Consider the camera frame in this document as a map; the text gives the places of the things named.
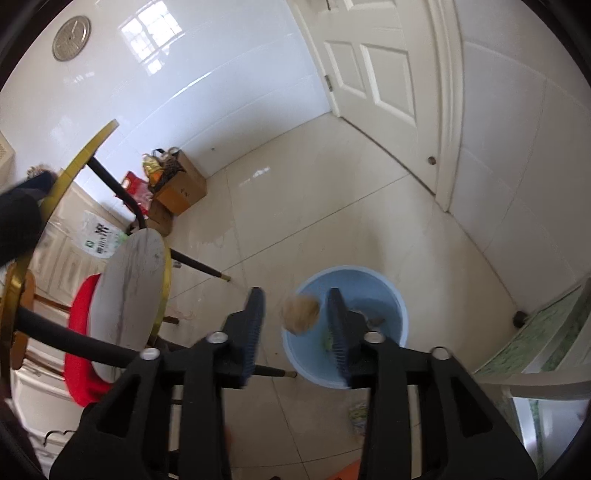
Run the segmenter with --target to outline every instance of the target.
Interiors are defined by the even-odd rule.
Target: white door
[[[437,186],[440,86],[427,0],[292,0],[339,115]]]

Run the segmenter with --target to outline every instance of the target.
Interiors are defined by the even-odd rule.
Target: red chair cushion
[[[100,275],[88,277],[80,286],[72,303],[68,328],[82,335],[86,335],[90,302],[99,277]],[[95,373],[90,360],[69,353],[66,354],[64,361],[64,380],[70,395],[81,407],[98,402],[113,385],[105,382]]]

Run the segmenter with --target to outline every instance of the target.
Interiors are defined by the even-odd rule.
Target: orange object
[[[148,181],[152,187],[158,183],[160,177],[164,173],[162,165],[156,157],[148,155],[147,153],[142,156],[142,166],[144,173],[148,177]]]
[[[361,460],[357,460],[343,468],[339,473],[328,477],[327,480],[357,480],[359,478],[360,466]]]

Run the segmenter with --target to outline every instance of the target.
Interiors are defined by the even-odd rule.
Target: white screw
[[[157,348],[144,348],[139,356],[142,360],[156,360],[160,356],[160,350]]]
[[[367,332],[363,338],[368,343],[382,343],[386,339],[380,332]]]
[[[224,332],[213,332],[207,337],[209,343],[225,343],[228,341],[228,336]]]

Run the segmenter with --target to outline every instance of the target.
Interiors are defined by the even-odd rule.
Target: black clamp jaw
[[[511,427],[446,349],[401,348],[349,311],[337,288],[328,296],[329,328],[341,375],[371,390],[359,479],[411,478],[407,385],[417,385],[421,479],[535,480],[535,465]]]
[[[243,311],[220,332],[177,351],[146,349],[80,426],[56,459],[50,479],[231,479],[224,438],[222,389],[252,375],[265,315],[253,288]],[[169,452],[173,387],[183,385],[180,448]]]

